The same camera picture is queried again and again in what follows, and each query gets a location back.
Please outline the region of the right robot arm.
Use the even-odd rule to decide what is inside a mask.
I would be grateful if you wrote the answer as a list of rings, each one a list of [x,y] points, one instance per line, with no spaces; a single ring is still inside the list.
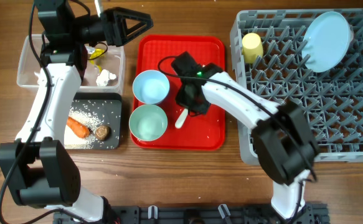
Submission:
[[[305,202],[304,187],[315,175],[319,146],[296,103],[283,105],[266,100],[235,82],[214,63],[198,64],[183,52],[171,63],[182,86],[176,103],[194,116],[206,114],[212,105],[231,114],[251,131],[259,164],[273,181],[271,206],[284,220],[298,218]]]

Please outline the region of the small white tissue piece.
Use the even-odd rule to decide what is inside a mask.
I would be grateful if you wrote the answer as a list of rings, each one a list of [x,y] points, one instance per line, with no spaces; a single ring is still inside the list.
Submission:
[[[106,69],[103,69],[99,76],[97,76],[96,84],[97,86],[108,86],[110,81],[116,80],[117,76],[114,73],[109,72]]]

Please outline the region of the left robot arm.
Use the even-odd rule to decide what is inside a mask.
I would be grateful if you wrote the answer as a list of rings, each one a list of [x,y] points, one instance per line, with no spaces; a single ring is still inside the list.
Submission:
[[[72,101],[82,84],[88,46],[105,42],[121,47],[152,28],[149,14],[113,7],[76,17],[68,1],[34,1],[31,16],[44,28],[39,88],[31,111],[15,140],[0,144],[1,193],[19,206],[42,208],[80,223],[119,223],[105,197],[82,187],[80,172],[64,148]]]

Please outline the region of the light blue plate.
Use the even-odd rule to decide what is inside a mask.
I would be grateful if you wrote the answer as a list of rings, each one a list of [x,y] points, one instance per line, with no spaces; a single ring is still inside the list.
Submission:
[[[329,11],[317,17],[308,27],[303,40],[302,57],[309,57],[306,68],[321,73],[334,68],[344,58],[354,38],[345,17]]]

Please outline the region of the yellow candy wrapper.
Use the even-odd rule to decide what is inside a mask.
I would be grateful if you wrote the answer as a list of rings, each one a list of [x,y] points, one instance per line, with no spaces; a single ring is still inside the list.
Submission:
[[[102,71],[102,67],[99,66],[99,64],[96,63],[96,60],[98,60],[99,58],[104,57],[104,55],[106,54],[106,50],[88,47],[87,48],[87,52],[89,54],[88,61],[95,68],[97,68],[99,72],[101,72]]]

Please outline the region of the green bowl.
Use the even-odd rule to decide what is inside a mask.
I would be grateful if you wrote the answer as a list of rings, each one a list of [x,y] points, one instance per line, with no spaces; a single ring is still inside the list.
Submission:
[[[155,141],[167,130],[168,119],[157,105],[141,105],[130,115],[129,129],[140,141]]]

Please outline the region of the orange carrot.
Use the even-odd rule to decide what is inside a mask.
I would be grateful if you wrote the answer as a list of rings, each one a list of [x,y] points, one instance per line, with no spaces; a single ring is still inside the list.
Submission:
[[[78,138],[85,139],[90,135],[90,130],[85,125],[71,117],[68,117],[67,119],[67,126]]]

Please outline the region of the yellow plastic cup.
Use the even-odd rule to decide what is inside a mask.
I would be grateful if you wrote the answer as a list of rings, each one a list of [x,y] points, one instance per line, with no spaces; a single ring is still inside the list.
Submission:
[[[253,64],[258,56],[263,57],[262,40],[257,33],[249,33],[242,38],[244,62]]]

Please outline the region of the brown chestnut food scrap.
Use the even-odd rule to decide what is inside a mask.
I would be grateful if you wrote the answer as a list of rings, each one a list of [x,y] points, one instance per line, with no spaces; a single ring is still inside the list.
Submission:
[[[106,140],[109,135],[110,135],[110,127],[107,125],[101,125],[97,127],[95,131],[95,137],[100,141]]]

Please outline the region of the white rice pile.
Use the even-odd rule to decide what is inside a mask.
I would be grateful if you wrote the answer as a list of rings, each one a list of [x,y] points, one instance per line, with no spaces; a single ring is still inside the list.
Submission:
[[[90,135],[81,139],[66,126],[64,146],[66,149],[115,149],[120,143],[121,124],[120,100],[73,100],[68,116],[82,123]],[[107,125],[110,135],[100,141],[95,137],[97,127]]]

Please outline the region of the white plastic spoon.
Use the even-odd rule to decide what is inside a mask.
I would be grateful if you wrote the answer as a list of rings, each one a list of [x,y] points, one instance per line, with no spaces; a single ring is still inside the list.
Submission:
[[[178,119],[175,122],[175,128],[181,129],[187,116],[188,116],[189,110],[187,108],[184,108],[182,113],[179,115]]]

